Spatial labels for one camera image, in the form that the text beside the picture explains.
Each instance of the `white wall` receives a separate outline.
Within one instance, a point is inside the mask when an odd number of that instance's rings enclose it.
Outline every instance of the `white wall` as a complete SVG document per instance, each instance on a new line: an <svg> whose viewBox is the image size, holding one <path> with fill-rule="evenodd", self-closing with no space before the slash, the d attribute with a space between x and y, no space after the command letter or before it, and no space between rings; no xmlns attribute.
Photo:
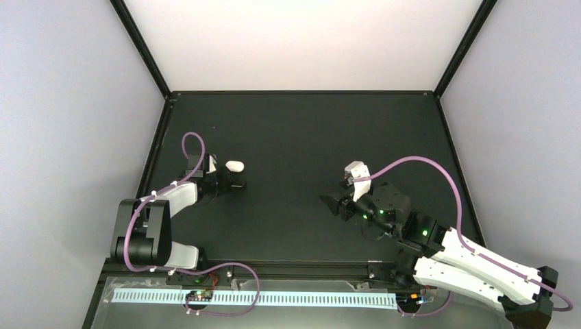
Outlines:
<svg viewBox="0 0 581 329"><path fill-rule="evenodd" d="M109 1L3 1L0 328L80 328L162 103Z"/></svg>
<svg viewBox="0 0 581 329"><path fill-rule="evenodd" d="M433 90L481 0L126 0L171 90Z"/></svg>
<svg viewBox="0 0 581 329"><path fill-rule="evenodd" d="M488 246L557 269L578 308L580 17L576 0L498 1L443 97ZM580 322L554 313L550 328Z"/></svg>

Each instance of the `white plastic housing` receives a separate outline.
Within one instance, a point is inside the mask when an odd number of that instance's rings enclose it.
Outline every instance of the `white plastic housing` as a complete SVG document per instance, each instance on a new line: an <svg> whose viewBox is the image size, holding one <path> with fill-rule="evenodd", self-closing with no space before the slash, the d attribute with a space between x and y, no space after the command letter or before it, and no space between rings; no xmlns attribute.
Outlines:
<svg viewBox="0 0 581 329"><path fill-rule="evenodd" d="M178 269L194 269L198 264L198 248L192 245L182 245L171 242L171 254L165 267Z"/></svg>
<svg viewBox="0 0 581 329"><path fill-rule="evenodd" d="M419 284L440 287L480 300L500 312L504 312L498 297L504 294L489 283L451 265L422 257L416 263L414 279Z"/></svg>
<svg viewBox="0 0 581 329"><path fill-rule="evenodd" d="M208 170L208 173L216 171L216 163L218 163L216 159L213 156L210 156L210 169Z"/></svg>
<svg viewBox="0 0 581 329"><path fill-rule="evenodd" d="M487 255L497 262L504 264L531 279L541 281L541 277L539 277L538 271L535 268L512 262L477 245L465 237L463 237L463 239L466 241L468 246L475 248L475 253L483 253L484 255ZM534 303L532 296L535 293L539 293L539 286L490 263L480 256L476 256L476 254L472 254L460 243L455 229L452 228L450 231L446 232L442 245L445 247L445 250L433 255L431 257L432 260L438 260L465 270L473 276L492 284L493 287L499 289L502 293L507 295L510 300L517 304L526 305Z"/></svg>
<svg viewBox="0 0 581 329"><path fill-rule="evenodd" d="M369 169L361 161L353 161L345 167L345 175L353 178L369 177ZM354 183L355 191L353 192L353 201L356 202L365 193L371 189L371 180Z"/></svg>
<svg viewBox="0 0 581 329"><path fill-rule="evenodd" d="M169 201L169 216L173 217L185 207L196 203L198 200L198 188L192 182L183 183L162 195L158 195L157 200Z"/></svg>

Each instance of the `wire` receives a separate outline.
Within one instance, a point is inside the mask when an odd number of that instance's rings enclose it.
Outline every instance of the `wire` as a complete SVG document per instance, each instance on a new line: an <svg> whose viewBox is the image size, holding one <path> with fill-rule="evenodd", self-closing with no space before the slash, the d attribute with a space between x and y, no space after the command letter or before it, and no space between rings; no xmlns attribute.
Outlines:
<svg viewBox="0 0 581 329"><path fill-rule="evenodd" d="M214 289L216 289L216 284L218 283L218 277L214 273L209 273L208 276L212 278L212 288L210 290L214 291Z"/></svg>
<svg viewBox="0 0 581 329"><path fill-rule="evenodd" d="M428 293L430 293L430 295L432 295L432 297L435 296L434 292L428 286L425 286L425 289Z"/></svg>
<svg viewBox="0 0 581 329"><path fill-rule="evenodd" d="M244 265L242 263L228 262L228 263L216 265L216 266L211 267L211 268L204 270L204 271L196 272L196 271L188 271L186 269L175 269L175 268L170 268L170 267L157 267L157 266L135 267L135 266L133 266L133 264L131 264L131 260L129 259L129 252L128 252L129 239L131 238L131 233L133 232L133 227L135 226L135 222L137 220L137 217L141 213L141 211L143 210L145 205L148 202L154 200L157 197L157 194L161 195L161 194L163 194L167 191L170 191L171 189L177 187L178 185L183 184L187 180L189 180L192 177L192 175L194 175L194 173L198 170L198 168L201 166L201 164L203 162L203 157L204 157L204 154L206 153L206 145L203 143L203 139L201 138L201 136L195 132L188 132L184 135L184 137L182 137L182 151L184 152L185 157L188 158L188 153L186 152L186 138L188 136L195 136L196 138L198 138L200 145L201 145L201 156L200 156L200 159L198 160L198 163L196 164L196 167L194 167L194 169L188 175L186 175L186 177L182 178L181 180L179 180L175 184L170 184L169 186L166 186L166 187L162 188L161 190L159 190L157 193L152 193L152 195L144 198L144 200L141 201L141 204L139 204L139 206L135 210L134 214L131 216L131 220L129 221L129 225L127 226L127 232L125 233L125 240L123 242L123 260L125 261L125 265L127 266L127 268L133 272L143 272L143 271L161 269L161 270L167 270L167 271L177 271L177 272L189 274L192 276L203 276L207 273L211 273L213 271L216 271L217 269L220 269L222 267L227 267L227 266L242 267L243 269L246 269L247 271L249 271L250 274L252 274L252 276L254 277L254 280L256 280L256 296L254 296L254 299L253 299L252 303L250 304L250 306L248 306L245 310L242 310L241 312L237 312L237 313L220 313L220 312L210 312L207 310L197 310L196 314L216 315L216 316L221 316L221 317L235 317L238 315L243 315L243 314L250 312L250 310L252 310L254 308L254 306L256 305L256 302L258 301L258 297L260 296L260 281L258 279L258 275L256 274L256 272L252 268L250 268L247 265ZM190 301L189 299L186 301L186 308L188 309L188 313L191 310L191 308L188 306L189 301Z"/></svg>
<svg viewBox="0 0 581 329"><path fill-rule="evenodd" d="M466 241L464 241L464 238L462 237L462 201L460 198L460 192L458 192L458 187L456 186L456 183L454 183L454 180L452 179L452 177L450 176L450 174L446 171L446 169L444 169L444 167L442 167L439 163L428 159L428 158L424 158L423 156L406 156L405 158L401 158L399 160L396 160L394 162L392 162L391 164L389 164L388 166L386 166L385 168L381 169L380 171L378 171L377 173L374 173L371 176L367 176L367 177L361 177L361 178L356 178L353 181L354 182L363 182L365 180L372 180L375 179L381 175L383 175L384 173L386 173L387 171L393 169L393 167L400 165L401 163L404 162L408 162L408 161L421 161L421 162L425 162L429 165L432 165L434 168L438 169L438 171L440 171L440 173L442 175L444 175L444 177L446 178L446 180L448 181L448 183L450 184L450 187L452 188L452 191L454 192L454 198L456 199L456 211L457 211L457 215L456 215L456 234L458 235L458 239L460 240L460 243L462 243L462 245L464 246L464 248L466 248L467 250L469 250L471 253L474 253L475 249L470 247ZM552 287L547 286L546 284L539 282L538 280L535 279L529 279L529 277L527 277L526 275L515 271L514 269L511 269L510 267L497 262L496 260L488 257L487 255L484 254L480 254L477 253L478 256L482 257L483 259L486 259L487 261L489 261L490 263L493 263L494 265L505 269L506 271L509 271L512 274L515 274L516 276L523 278L525 281L530 281L534 284L536 284L537 286L545 289L546 291L549 291L550 293L554 293L555 295L557 295L558 297L560 297L562 300L565 301L565 303L567 303L566 307L553 307L554 311L557 312L567 312L570 310L573 310L573 302L566 297L565 295L559 293L557 290L555 290Z"/></svg>
<svg viewBox="0 0 581 329"><path fill-rule="evenodd" d="M444 305L440 306L438 309L433 310L432 312L420 313L420 314L417 314L417 313L406 313L406 312L404 312L404 310L401 309L401 307L399 307L399 305L397 305L397 310L404 317L429 317L429 316L432 316L432 315L436 315L436 314L442 312L443 310L445 310L450 305L450 303L452 302L452 296L453 295L454 295L454 293L450 291L450 293L448 294L448 298L446 299L446 303L444 303Z"/></svg>

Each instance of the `gray wall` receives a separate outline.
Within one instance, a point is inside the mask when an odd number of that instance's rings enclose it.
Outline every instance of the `gray wall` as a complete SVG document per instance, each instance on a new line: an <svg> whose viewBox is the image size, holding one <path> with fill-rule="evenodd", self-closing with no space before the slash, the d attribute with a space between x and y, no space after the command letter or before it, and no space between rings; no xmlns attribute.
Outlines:
<svg viewBox="0 0 581 329"><path fill-rule="evenodd" d="M578 307L580 18L576 0L498 1L443 98L489 248L554 267ZM580 321L554 313L551 328Z"/></svg>
<svg viewBox="0 0 581 329"><path fill-rule="evenodd" d="M3 1L0 328L79 328L162 97L109 1Z"/></svg>

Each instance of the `white object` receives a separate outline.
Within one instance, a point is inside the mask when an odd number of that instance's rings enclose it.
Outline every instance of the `white object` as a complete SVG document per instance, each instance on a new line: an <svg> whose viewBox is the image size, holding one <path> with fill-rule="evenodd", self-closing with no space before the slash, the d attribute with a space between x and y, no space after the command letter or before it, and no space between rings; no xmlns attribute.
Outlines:
<svg viewBox="0 0 581 329"><path fill-rule="evenodd" d="M125 2L170 90L434 90L482 1Z"/></svg>
<svg viewBox="0 0 581 329"><path fill-rule="evenodd" d="M504 295L507 295L510 300L517 304L526 305L534 303L532 296L533 294L539 294L539 286L532 282L528 282L477 255L479 253L485 254L497 262L540 282L541 277L539 276L537 269L517 264L477 245L469 239L466 239L464 236L462 236L462 238L466 241L468 246L476 249L475 254L472 254L469 250L464 248L458 240L456 230L452 228L450 231L446 232L442 242L442 246L445 250L443 252L435 253L435 255L430 259L452 265L470 273L472 276L475 276L491 284L496 289L499 289ZM449 282L450 284L456 284L452 279L450 279Z"/></svg>
<svg viewBox="0 0 581 329"><path fill-rule="evenodd" d="M216 171L216 163L216 159L214 159L213 156L210 156L210 170L208 170L208 173L213 173Z"/></svg>
<svg viewBox="0 0 581 329"><path fill-rule="evenodd" d="M228 161L226 162L226 168L233 173L241 173L244 170L244 164L240 161Z"/></svg>
<svg viewBox="0 0 581 329"><path fill-rule="evenodd" d="M198 248L171 241L171 254L165 267L194 269L198 264Z"/></svg>
<svg viewBox="0 0 581 329"><path fill-rule="evenodd" d="M192 290L115 288L112 303L181 304ZM190 305L248 306L256 291L215 290L211 301L190 301ZM394 293L333 293L312 291L261 291L256 306L356 307L396 310Z"/></svg>
<svg viewBox="0 0 581 329"><path fill-rule="evenodd" d="M414 279L419 284L444 288L479 300L499 312L504 312L502 304L498 301L498 297L504 294L496 287L466 271L426 257L418 259L414 269L416 271Z"/></svg>
<svg viewBox="0 0 581 329"><path fill-rule="evenodd" d="M164 194L158 195L156 200L168 200L169 216L173 217L185 207L196 203L198 200L198 188L195 183L186 182Z"/></svg>
<svg viewBox="0 0 581 329"><path fill-rule="evenodd" d="M362 161L353 161L345 167L345 175L352 178L369 177L369 169ZM355 191L353 193L353 201L356 202L365 193L371 189L371 180L364 180L363 182L354 183Z"/></svg>

